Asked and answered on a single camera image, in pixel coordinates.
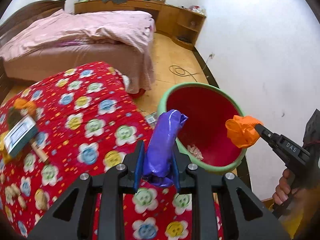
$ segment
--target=metal bolt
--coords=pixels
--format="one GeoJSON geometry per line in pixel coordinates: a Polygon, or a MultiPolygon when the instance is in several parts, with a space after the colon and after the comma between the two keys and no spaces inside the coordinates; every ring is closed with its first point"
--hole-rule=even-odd
{"type": "Polygon", "coordinates": [[[196,169],[198,169],[198,165],[194,164],[194,163],[190,163],[188,165],[188,169],[191,170],[191,171],[195,171],[196,169]]]}
{"type": "Polygon", "coordinates": [[[89,174],[88,173],[82,173],[81,175],[80,175],[80,179],[82,179],[82,180],[86,180],[86,179],[88,179],[89,178],[89,174]]]}
{"type": "Polygon", "coordinates": [[[225,176],[226,176],[227,179],[234,179],[235,178],[235,175],[232,172],[227,172],[225,174],[225,176]]]}
{"type": "Polygon", "coordinates": [[[125,165],[123,163],[120,163],[116,166],[118,171],[123,171],[125,169],[125,165]]]}

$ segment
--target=red blanket with flower pattern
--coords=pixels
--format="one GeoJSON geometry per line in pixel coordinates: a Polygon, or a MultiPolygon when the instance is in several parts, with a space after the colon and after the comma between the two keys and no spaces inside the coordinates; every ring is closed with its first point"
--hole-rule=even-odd
{"type": "MultiPolygon", "coordinates": [[[[0,209],[13,228],[27,237],[81,173],[94,176],[119,164],[134,151],[138,139],[148,145],[152,129],[124,91],[121,75],[103,62],[49,77],[9,100],[0,108],[1,134],[7,131],[8,109],[19,97],[36,103],[40,131],[36,141],[50,159],[45,165],[30,151],[20,161],[6,165],[0,161],[0,209]],[[12,184],[20,189],[25,209],[6,190],[12,184]],[[45,206],[39,196],[45,197],[45,206]]],[[[100,198],[93,239],[97,239],[99,207],[100,198]]],[[[174,187],[163,189],[142,182],[134,196],[124,195],[123,209],[126,240],[190,239],[191,195],[177,195],[174,187]]],[[[220,217],[217,220],[220,229],[220,217]]]]}

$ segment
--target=purple wrapper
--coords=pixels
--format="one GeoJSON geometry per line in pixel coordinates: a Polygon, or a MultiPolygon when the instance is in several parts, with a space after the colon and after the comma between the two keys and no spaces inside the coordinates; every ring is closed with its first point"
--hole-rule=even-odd
{"type": "Polygon", "coordinates": [[[172,148],[179,130],[187,119],[188,117],[178,110],[170,110],[159,116],[143,163],[143,178],[151,184],[160,187],[173,184],[172,148]]]}

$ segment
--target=trash can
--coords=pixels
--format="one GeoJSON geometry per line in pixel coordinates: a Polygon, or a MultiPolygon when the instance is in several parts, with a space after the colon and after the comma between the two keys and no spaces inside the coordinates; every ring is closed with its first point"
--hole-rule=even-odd
{"type": "Polygon", "coordinates": [[[188,154],[200,167],[223,174],[241,163],[246,149],[239,149],[227,137],[225,122],[234,115],[244,116],[237,103],[222,90],[203,83],[181,83],[161,98],[157,115],[176,109],[189,119],[176,142],[181,153],[188,154]],[[195,145],[204,157],[195,158],[187,147],[195,145]]]}

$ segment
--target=wooden headboard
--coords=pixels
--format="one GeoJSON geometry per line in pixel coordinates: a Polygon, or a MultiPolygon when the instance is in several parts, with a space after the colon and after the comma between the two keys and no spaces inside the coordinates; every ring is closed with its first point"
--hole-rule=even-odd
{"type": "MultiPolygon", "coordinates": [[[[46,18],[60,9],[64,9],[66,0],[44,0],[33,2],[12,14],[0,26],[0,48],[18,33],[29,27],[33,22],[46,18]]],[[[0,104],[13,86],[13,80],[8,78],[0,58],[0,104]]]]}
{"type": "Polygon", "coordinates": [[[43,0],[30,3],[12,14],[0,26],[0,47],[33,22],[46,18],[60,9],[64,9],[66,0],[43,0]]]}

